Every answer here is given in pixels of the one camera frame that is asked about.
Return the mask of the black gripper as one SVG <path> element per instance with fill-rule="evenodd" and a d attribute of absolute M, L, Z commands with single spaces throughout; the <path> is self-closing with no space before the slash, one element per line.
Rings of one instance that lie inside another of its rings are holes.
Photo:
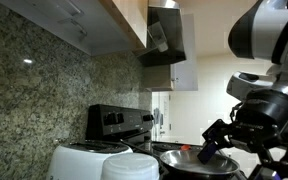
<path fill-rule="evenodd" d="M 218 150 L 233 145 L 258 153 L 276 147 L 287 129 L 288 95 L 274 90 L 251 91 L 237 111 L 232 126 L 218 119 L 202 133 L 205 142 L 197 158 L 207 164 Z"/>

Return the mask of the robot arm silver black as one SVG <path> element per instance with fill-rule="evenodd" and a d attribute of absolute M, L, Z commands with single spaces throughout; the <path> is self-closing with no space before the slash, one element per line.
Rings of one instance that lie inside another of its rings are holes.
<path fill-rule="evenodd" d="M 218 120 L 204 133 L 198 155 L 236 147 L 271 161 L 269 150 L 288 144 L 288 0 L 258 0 L 232 27 L 228 44 L 238 58 L 269 60 L 265 75 L 238 71 L 226 92 L 239 100 L 229 124 Z"/>

